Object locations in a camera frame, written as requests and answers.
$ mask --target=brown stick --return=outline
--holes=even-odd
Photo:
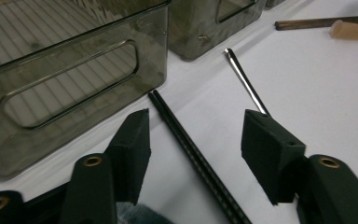
[[[278,31],[283,31],[283,30],[297,30],[297,29],[308,29],[308,28],[318,28],[318,27],[329,27],[335,21],[338,21],[338,20],[358,23],[358,17],[336,17],[336,18],[299,20],[299,21],[275,21],[275,28]]]

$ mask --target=white table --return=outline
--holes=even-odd
[[[358,41],[332,39],[328,28],[278,32],[273,26],[344,16],[358,16],[358,1],[286,0],[194,62],[168,53],[168,78],[158,91],[253,223],[298,223],[296,204],[272,206],[241,157],[244,110],[256,107],[224,49],[235,51],[268,111],[307,145],[307,156],[336,157],[358,176]],[[0,190],[30,200],[67,182],[76,159],[104,151],[124,118],[147,107],[152,157],[139,202],[175,223],[226,223],[147,96],[0,183]]]

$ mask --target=white tabletop surface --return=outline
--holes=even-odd
[[[245,214],[257,223],[299,223],[296,204],[272,206],[241,157],[245,109],[256,107],[230,67],[232,48],[268,111],[307,145],[306,155],[345,161],[358,176],[358,41],[329,28],[276,31],[273,23],[358,16],[356,0],[286,0],[194,62],[168,53],[158,88]],[[139,203],[174,223],[227,223],[147,96],[19,176],[0,182],[30,200],[69,180],[76,159],[103,152],[131,112],[150,109],[152,156]]]

